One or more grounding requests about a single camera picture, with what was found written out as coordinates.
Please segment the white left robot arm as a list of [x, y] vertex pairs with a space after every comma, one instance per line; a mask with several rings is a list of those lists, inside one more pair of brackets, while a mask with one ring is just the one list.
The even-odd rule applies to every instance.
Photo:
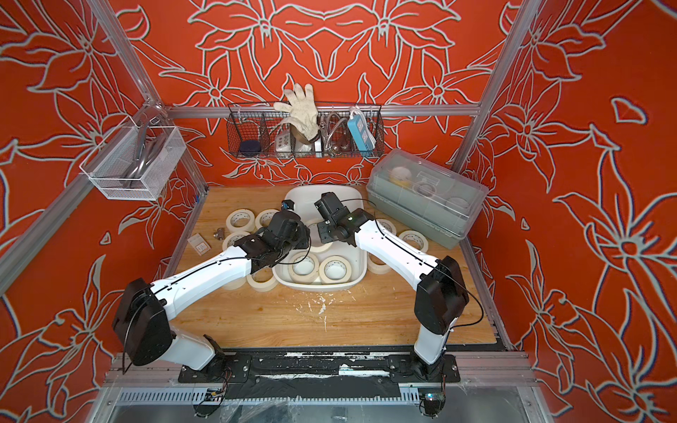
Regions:
[[264, 268], [293, 250], [310, 246], [310, 229], [292, 211], [278, 211], [271, 223], [237, 241], [218, 256], [152, 283], [133, 280], [123, 292], [113, 330], [133, 366], [168, 361], [201, 371], [222, 351], [208, 336], [175, 329], [170, 322], [198, 300]]

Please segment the beige masking tape roll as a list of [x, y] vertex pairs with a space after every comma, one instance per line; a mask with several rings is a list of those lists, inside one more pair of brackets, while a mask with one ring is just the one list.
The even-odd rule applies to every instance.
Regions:
[[349, 282], [352, 273], [352, 264], [341, 256], [327, 257], [319, 266], [320, 280], [325, 285]]
[[263, 268], [246, 277], [250, 287], [259, 293], [270, 292], [279, 284], [270, 267]]
[[255, 219], [255, 226], [257, 229], [265, 228], [268, 227], [272, 220], [274, 215], [278, 212], [276, 209], [266, 209], [264, 211], [261, 211]]
[[374, 255], [368, 253], [368, 271], [376, 275], [384, 275], [391, 271], [391, 267]]
[[375, 221], [377, 226], [376, 232], [379, 236], [384, 238], [397, 238], [397, 229], [394, 224], [386, 219], [377, 219]]
[[318, 230], [320, 222], [322, 222], [321, 219], [313, 219], [306, 222], [306, 226], [310, 231], [310, 252], [313, 254], [324, 253], [333, 246], [333, 243], [324, 243], [322, 241]]
[[297, 253], [287, 269], [292, 282], [298, 284], [311, 284], [319, 278], [320, 263], [312, 253]]
[[222, 289], [227, 290], [227, 291], [234, 291], [237, 290], [244, 285], [247, 284], [247, 279], [246, 278], [237, 278], [236, 280], [233, 280], [227, 284], [225, 284]]
[[227, 216], [226, 228], [231, 233], [252, 233], [257, 229], [256, 215], [249, 209], [237, 209]]
[[225, 251], [228, 248], [232, 247], [237, 241], [249, 236], [250, 233], [247, 231], [236, 231], [230, 233], [222, 242], [222, 250]]
[[423, 253], [427, 253], [429, 249], [429, 242], [426, 236], [418, 231], [415, 230], [406, 230], [401, 232], [398, 235], [398, 238], [400, 238], [402, 241], [405, 243], [411, 245], [414, 247], [416, 250], [419, 250]]

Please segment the white plastic storage tray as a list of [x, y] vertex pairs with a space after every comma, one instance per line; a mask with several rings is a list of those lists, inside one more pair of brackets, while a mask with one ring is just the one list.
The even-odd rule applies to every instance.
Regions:
[[281, 264], [273, 268], [280, 284], [308, 292], [347, 290], [357, 285], [368, 270], [368, 254], [342, 241], [322, 243], [318, 224], [321, 214], [315, 202], [332, 192], [350, 211], [362, 208], [361, 192], [343, 185], [308, 185], [289, 190], [285, 199], [294, 202], [294, 212], [310, 229], [310, 246], [292, 250]]

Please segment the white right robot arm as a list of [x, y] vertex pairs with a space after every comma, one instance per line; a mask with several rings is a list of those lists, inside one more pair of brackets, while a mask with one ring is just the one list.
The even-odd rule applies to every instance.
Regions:
[[367, 211], [349, 210], [332, 192], [324, 193], [315, 208], [323, 219], [318, 224], [322, 241], [342, 241], [367, 252], [412, 287], [414, 315], [421, 325], [414, 343], [413, 372], [421, 380], [440, 379], [448, 338], [470, 300], [458, 262], [416, 250]]

